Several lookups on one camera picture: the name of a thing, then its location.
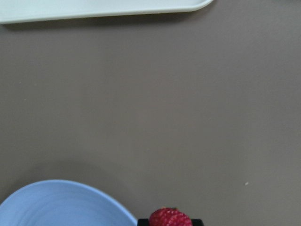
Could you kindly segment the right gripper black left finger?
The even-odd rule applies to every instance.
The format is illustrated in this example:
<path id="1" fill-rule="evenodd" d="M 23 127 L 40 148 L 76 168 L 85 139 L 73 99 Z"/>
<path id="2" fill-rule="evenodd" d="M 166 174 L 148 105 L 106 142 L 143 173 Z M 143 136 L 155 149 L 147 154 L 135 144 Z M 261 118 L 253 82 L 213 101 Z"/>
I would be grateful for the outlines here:
<path id="1" fill-rule="evenodd" d="M 137 226 L 149 226 L 149 220 L 147 218 L 140 218 L 137 220 Z"/>

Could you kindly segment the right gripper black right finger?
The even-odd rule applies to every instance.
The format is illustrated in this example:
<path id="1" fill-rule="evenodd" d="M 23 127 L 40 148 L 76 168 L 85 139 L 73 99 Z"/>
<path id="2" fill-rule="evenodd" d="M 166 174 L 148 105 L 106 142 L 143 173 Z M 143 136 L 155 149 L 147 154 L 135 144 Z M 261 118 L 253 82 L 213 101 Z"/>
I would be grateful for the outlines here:
<path id="1" fill-rule="evenodd" d="M 193 226 L 203 226 L 203 221 L 201 219 L 192 219 L 191 222 Z"/>

